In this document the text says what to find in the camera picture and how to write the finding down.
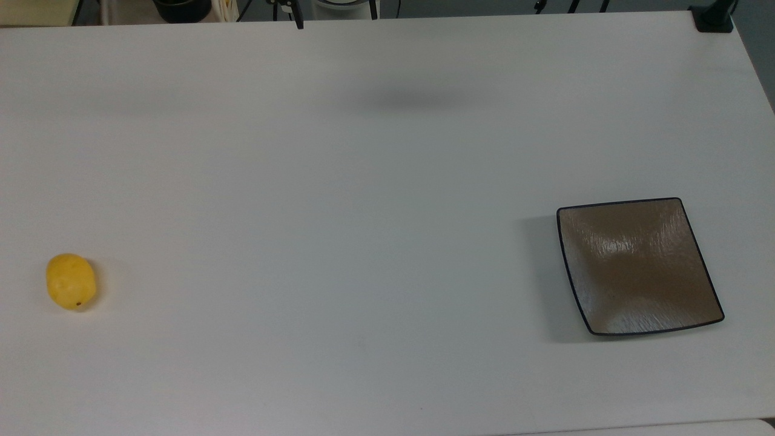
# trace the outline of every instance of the white table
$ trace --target white table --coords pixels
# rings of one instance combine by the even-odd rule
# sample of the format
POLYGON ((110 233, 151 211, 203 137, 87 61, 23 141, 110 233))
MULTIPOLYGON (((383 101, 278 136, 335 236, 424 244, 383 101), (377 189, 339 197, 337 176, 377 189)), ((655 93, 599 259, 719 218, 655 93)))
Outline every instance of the white table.
POLYGON ((0 30, 0 434, 775 415, 775 117, 689 12, 0 30), (589 335, 558 207, 679 196, 727 318, 589 335), (60 252, 102 297, 46 295, 60 252))

